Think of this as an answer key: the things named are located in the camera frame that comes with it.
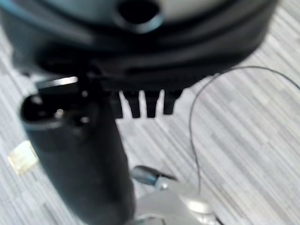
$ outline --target silver metal part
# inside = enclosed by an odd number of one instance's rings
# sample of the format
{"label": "silver metal part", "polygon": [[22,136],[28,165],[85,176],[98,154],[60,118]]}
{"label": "silver metal part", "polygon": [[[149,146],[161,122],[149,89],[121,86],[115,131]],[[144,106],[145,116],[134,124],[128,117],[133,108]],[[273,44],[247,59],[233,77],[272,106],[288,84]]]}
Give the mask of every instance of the silver metal part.
{"label": "silver metal part", "polygon": [[72,77],[65,77],[57,80],[51,80],[51,81],[44,81],[44,82],[39,82],[37,83],[37,87],[39,89],[44,89],[44,88],[50,88],[50,87],[55,87],[55,86],[63,86],[67,84],[73,84],[77,83],[78,78],[76,76]]}
{"label": "silver metal part", "polygon": [[135,220],[130,225],[216,225],[210,205],[195,189],[161,177],[156,192],[137,201]]}
{"label": "silver metal part", "polygon": [[58,109],[54,116],[55,118],[60,119],[63,117],[63,115],[64,115],[64,111],[62,109]]}

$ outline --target gray carpet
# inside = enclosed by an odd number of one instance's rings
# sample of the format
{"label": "gray carpet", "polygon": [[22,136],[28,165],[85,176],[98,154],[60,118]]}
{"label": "gray carpet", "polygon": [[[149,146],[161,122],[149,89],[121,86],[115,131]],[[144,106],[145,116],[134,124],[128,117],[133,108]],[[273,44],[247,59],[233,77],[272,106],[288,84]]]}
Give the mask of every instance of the gray carpet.
{"label": "gray carpet", "polygon": [[[265,43],[242,64],[279,70],[300,84],[299,12],[298,0],[283,1]],[[12,69],[3,33],[0,40],[0,224],[81,224],[39,166],[17,176],[8,163],[9,152],[26,139],[17,111],[34,88]],[[130,167],[153,166],[197,184],[188,113],[195,93],[207,81],[184,92],[173,116],[118,121]],[[231,72],[198,99],[193,132],[202,166],[202,196],[226,225],[300,224],[298,112],[300,92],[278,76],[255,69]],[[137,196],[152,191],[139,184],[135,188]]]}

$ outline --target black cylinder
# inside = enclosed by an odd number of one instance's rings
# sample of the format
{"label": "black cylinder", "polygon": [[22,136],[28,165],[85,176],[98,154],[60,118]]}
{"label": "black cylinder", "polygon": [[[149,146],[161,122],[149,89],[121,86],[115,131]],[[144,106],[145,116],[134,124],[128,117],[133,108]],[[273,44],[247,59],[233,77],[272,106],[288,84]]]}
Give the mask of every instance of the black cylinder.
{"label": "black cylinder", "polygon": [[51,182],[83,222],[124,225],[133,217],[127,156],[107,101],[55,113],[29,97],[21,119]]}

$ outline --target round hole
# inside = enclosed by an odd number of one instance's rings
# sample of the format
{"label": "round hole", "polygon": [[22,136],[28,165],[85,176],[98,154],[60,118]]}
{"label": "round hole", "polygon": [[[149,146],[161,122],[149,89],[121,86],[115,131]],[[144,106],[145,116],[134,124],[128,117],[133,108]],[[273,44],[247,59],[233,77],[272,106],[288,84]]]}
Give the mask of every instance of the round hole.
{"label": "round hole", "polygon": [[118,12],[127,23],[139,25],[157,16],[159,7],[149,0],[127,0],[119,4]]}

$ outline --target black cable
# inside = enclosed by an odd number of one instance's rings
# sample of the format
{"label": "black cable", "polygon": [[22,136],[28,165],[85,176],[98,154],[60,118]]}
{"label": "black cable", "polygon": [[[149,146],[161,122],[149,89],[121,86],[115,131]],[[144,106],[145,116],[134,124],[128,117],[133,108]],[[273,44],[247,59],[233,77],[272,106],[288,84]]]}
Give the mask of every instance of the black cable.
{"label": "black cable", "polygon": [[[206,90],[206,88],[208,86],[210,86],[216,79],[218,79],[219,77],[223,76],[223,75],[226,75],[227,73],[229,72],[232,72],[232,71],[235,71],[235,70],[240,70],[240,69],[262,69],[262,70],[267,70],[267,71],[270,71],[270,72],[273,72],[283,78],[285,78],[286,80],[288,80],[289,82],[291,82],[293,85],[295,85],[295,87],[297,89],[300,90],[300,86],[298,84],[296,84],[293,80],[291,80],[289,77],[287,77],[286,75],[284,75],[283,73],[280,73],[274,69],[270,69],[270,68],[267,68],[267,67],[261,67],[261,66],[245,66],[245,67],[233,67],[231,69],[228,69],[222,73],[219,73],[219,74],[216,74],[212,77],[212,79],[210,81],[208,81],[207,84],[205,84],[197,93],[196,93],[196,96],[193,100],[193,103],[192,103],[192,106],[191,106],[191,110],[190,110],[190,113],[189,113],[189,119],[188,119],[188,129],[189,129],[189,135],[190,135],[190,143],[191,143],[191,148],[192,148],[192,152],[194,154],[194,157],[195,157],[195,164],[196,164],[196,167],[197,167],[197,176],[198,176],[198,194],[200,194],[201,192],[201,168],[200,168],[200,163],[199,163],[199,160],[198,160],[198,154],[197,154],[197,151],[195,149],[195,144],[194,144],[194,138],[193,138],[193,130],[192,130],[192,117],[193,117],[193,112],[194,112],[194,108],[195,108],[195,105],[196,105],[196,102],[199,98],[199,96],[203,93],[204,90]],[[217,218],[217,221],[221,224],[221,225],[224,225],[223,222]]]}

